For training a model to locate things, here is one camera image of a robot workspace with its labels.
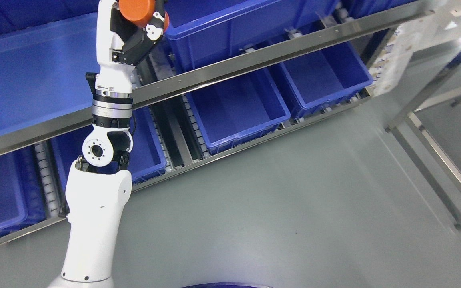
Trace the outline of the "blue bin behind arm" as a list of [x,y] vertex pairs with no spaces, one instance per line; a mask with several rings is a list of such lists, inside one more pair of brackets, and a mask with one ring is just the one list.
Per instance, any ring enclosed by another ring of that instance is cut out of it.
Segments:
[[27,147],[0,156],[0,237],[45,219],[34,149]]

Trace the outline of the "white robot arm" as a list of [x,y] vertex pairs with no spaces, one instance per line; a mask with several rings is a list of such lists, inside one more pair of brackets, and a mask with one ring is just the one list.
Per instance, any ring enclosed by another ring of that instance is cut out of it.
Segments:
[[70,166],[65,197],[70,235],[64,264],[50,288],[113,288],[114,250],[132,191],[133,71],[162,40],[163,0],[101,0],[96,23],[98,73],[86,73],[92,132]]

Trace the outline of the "blue robot base edge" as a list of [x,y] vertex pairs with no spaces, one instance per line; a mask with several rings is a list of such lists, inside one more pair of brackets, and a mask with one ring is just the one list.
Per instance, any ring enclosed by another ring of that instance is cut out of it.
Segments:
[[271,286],[240,282],[214,282],[199,283],[192,286],[185,286],[185,288],[271,288]]

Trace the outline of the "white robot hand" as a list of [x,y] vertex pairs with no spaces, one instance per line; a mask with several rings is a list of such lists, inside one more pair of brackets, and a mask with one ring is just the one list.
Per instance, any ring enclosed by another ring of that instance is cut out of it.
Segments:
[[[110,29],[115,0],[100,0],[97,11],[96,58],[100,72],[95,90],[107,97],[130,97],[133,91],[132,74],[158,44],[166,31],[166,12],[155,11],[146,27],[139,28],[126,42]],[[113,53],[121,50],[118,60]]]

